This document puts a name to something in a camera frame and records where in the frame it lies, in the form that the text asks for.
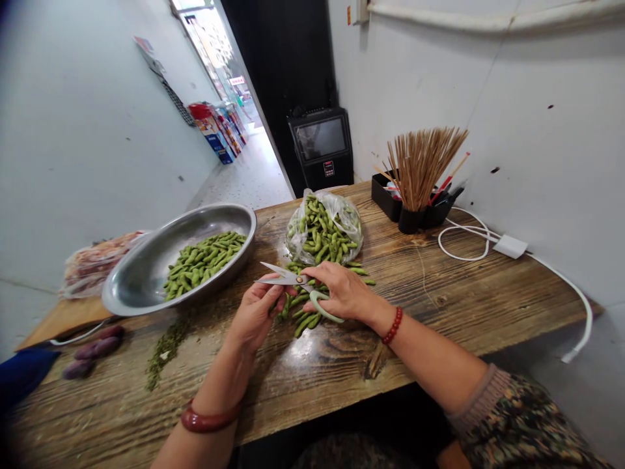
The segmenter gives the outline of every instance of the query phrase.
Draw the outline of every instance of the stainless steel bowl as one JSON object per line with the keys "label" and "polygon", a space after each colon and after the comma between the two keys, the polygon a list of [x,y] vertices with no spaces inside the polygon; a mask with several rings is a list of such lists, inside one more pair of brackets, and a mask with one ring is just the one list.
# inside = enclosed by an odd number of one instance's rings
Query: stainless steel bowl
{"label": "stainless steel bowl", "polygon": [[[169,264],[175,264],[180,250],[190,244],[236,231],[247,240],[236,256],[214,277],[190,292],[165,302],[163,284]],[[256,214],[237,204],[214,204],[196,208],[150,233],[115,266],[104,283],[102,302],[118,316],[139,316],[169,308],[191,296],[210,294],[226,287],[253,252]]]}

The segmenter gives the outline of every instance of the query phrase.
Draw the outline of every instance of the woman's right hand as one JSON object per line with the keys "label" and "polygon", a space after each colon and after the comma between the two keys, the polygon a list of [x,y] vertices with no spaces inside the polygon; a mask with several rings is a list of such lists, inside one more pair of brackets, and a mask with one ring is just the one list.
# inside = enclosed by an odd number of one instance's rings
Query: woman's right hand
{"label": "woman's right hand", "polygon": [[[322,281],[330,289],[330,299],[320,300],[319,304],[330,314],[343,318],[355,319],[372,325],[386,311],[395,315],[395,308],[384,298],[376,295],[366,286],[355,272],[337,263],[322,262],[317,267],[307,267],[303,275]],[[308,302],[304,311],[316,311]]]}

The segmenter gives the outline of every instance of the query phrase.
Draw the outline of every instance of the red bangle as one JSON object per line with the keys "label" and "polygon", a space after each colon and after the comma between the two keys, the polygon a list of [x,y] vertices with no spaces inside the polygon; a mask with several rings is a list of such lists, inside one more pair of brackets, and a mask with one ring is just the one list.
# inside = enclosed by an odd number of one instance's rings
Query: red bangle
{"label": "red bangle", "polygon": [[397,330],[399,329],[399,325],[402,323],[402,317],[404,316],[404,310],[398,306],[397,313],[395,314],[395,320],[393,321],[393,325],[391,326],[391,330],[389,333],[382,339],[382,343],[384,345],[388,345],[393,340],[395,334],[397,334]]}
{"label": "red bangle", "polygon": [[241,413],[241,402],[236,406],[216,416],[201,416],[196,414],[191,404],[193,399],[189,401],[189,406],[180,416],[182,426],[193,433],[211,433],[227,427],[235,421]]}

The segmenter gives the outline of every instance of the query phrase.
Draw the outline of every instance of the clear plastic bag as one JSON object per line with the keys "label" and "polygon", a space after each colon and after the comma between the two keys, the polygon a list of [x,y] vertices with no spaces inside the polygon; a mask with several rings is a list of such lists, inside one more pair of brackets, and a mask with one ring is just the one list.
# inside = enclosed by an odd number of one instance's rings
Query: clear plastic bag
{"label": "clear plastic bag", "polygon": [[[308,195],[313,193],[310,189],[304,191],[304,198],[299,208],[293,213],[288,222],[286,230],[286,247],[291,254],[293,261],[301,262],[308,265],[316,265],[315,255],[304,250],[304,244],[308,240],[309,227],[306,223],[305,229],[301,231],[301,219],[307,216],[306,206],[308,203]],[[334,220],[339,215],[339,220],[335,221],[335,225],[345,232],[346,236],[352,243],[356,243],[356,247],[349,248],[348,252],[342,256],[341,264],[352,261],[356,258],[363,246],[363,230],[360,214],[355,205],[345,197],[318,190],[313,193],[315,197],[323,204],[326,209],[328,218]]]}
{"label": "clear plastic bag", "polygon": [[138,245],[147,231],[135,231],[89,248],[83,248],[65,261],[65,276],[59,296],[76,299],[97,296],[113,267]]}

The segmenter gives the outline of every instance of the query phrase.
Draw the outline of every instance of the hand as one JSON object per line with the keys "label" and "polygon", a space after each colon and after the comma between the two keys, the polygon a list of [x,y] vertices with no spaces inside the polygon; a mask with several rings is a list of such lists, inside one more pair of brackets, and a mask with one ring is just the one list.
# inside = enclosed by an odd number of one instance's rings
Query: hand
{"label": "hand", "polygon": [[[262,279],[279,278],[278,274],[267,274]],[[267,283],[254,282],[251,287],[243,293],[241,306],[234,315],[227,341],[234,342],[236,346],[243,347],[251,354],[255,354],[260,348],[269,329],[273,318],[282,311],[285,306],[286,294],[297,295],[292,286],[269,285]],[[269,308],[278,301],[275,308]]]}
{"label": "hand", "polygon": [[[366,286],[355,272],[337,263],[322,262],[317,267],[307,267],[301,271],[325,283],[330,289],[330,299],[319,304],[330,314],[343,319],[356,319],[371,325],[372,319],[394,307],[381,296],[376,295]],[[304,311],[315,311],[308,302]]]}

